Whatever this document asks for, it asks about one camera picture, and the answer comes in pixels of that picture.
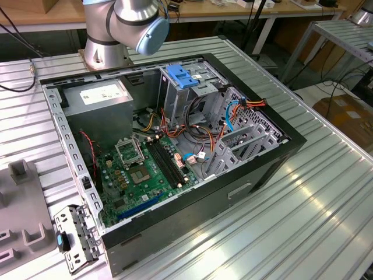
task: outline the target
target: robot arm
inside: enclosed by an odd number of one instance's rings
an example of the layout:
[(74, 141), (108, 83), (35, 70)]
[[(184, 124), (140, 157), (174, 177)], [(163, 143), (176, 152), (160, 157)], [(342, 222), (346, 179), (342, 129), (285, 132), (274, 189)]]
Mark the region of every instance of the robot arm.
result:
[(126, 65), (126, 45), (140, 54), (154, 54), (169, 30), (159, 17), (157, 0), (83, 0), (88, 40), (86, 63), (100, 70)]

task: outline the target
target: metal table surface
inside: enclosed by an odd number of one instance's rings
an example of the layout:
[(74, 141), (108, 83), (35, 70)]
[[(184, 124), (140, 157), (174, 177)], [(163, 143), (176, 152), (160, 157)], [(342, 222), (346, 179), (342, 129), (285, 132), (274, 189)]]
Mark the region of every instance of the metal table surface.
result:
[[(308, 142), (259, 191), (116, 279), (358, 279), (373, 262), (373, 159), (229, 41), (165, 43), (136, 63), (211, 52)], [(35, 59), (39, 77), (87, 71), (77, 54)], [(29, 63), (0, 64), (0, 82), (30, 83)], [(0, 166), (36, 163), (51, 217), (80, 204), (40, 85), (0, 92)], [(58, 249), (2, 279), (69, 279)], [(104, 256), (74, 278), (106, 279)]]
[(302, 39), (298, 43), (298, 46), (295, 48), (288, 63), (286, 64), (285, 70), (280, 78), (282, 82), (288, 76), (295, 61), (299, 57), (301, 51), (305, 47), (313, 32), (319, 33), (322, 37), (316, 43), (305, 63), (307, 63), (317, 53), (325, 40), (329, 40), (339, 47), (345, 49), (351, 54), (352, 58), (356, 57), (362, 60), (362, 62), (369, 62), (371, 66), (373, 65), (373, 51), (370, 51), (367, 47), (368, 43), (373, 41), (373, 26), (357, 26), (347, 19), (312, 22), (308, 26)]

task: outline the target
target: motherboard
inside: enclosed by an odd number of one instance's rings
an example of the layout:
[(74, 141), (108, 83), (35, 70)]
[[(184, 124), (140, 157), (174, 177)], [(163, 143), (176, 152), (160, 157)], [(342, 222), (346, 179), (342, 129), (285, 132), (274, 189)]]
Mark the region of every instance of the motherboard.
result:
[(102, 181), (101, 217), (112, 226), (198, 184), (193, 171), (165, 136), (154, 141), (129, 139), (97, 157)]

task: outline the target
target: wooden table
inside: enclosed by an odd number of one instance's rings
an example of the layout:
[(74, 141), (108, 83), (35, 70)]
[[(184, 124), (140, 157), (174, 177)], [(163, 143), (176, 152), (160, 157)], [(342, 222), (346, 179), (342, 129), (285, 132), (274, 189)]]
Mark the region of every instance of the wooden table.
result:
[[(267, 19), (253, 53), (259, 54), (267, 36), (277, 18), (290, 18), (301, 16), (333, 15), (338, 19), (344, 7), (323, 8), (322, 10), (304, 10), (289, 0), (275, 4), (272, 9), (264, 9), (260, 18)], [(57, 4), (45, 15), (25, 12), (22, 10), (4, 8), (4, 11), (14, 21), (21, 32), (40, 32), (50, 30), (85, 29), (86, 19), (81, 0), (59, 0)], [(171, 23), (177, 21), (175, 12), (170, 11)], [(216, 6), (209, 0), (202, 3), (183, 2), (180, 6), (179, 22), (210, 22), (219, 20), (248, 19), (250, 9), (245, 9), (237, 4)], [(0, 15), (0, 23), (9, 26), (7, 20)]]

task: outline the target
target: silver bracket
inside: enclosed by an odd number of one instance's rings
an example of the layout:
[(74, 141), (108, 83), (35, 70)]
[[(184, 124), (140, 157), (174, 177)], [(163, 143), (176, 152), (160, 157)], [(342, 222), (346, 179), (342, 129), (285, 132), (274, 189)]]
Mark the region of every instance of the silver bracket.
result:
[(64, 256), (71, 275), (93, 264), (100, 254), (93, 236), (95, 229), (88, 229), (86, 218), (83, 206), (76, 205), (67, 206), (54, 216), (58, 231), (68, 238), (70, 249)]

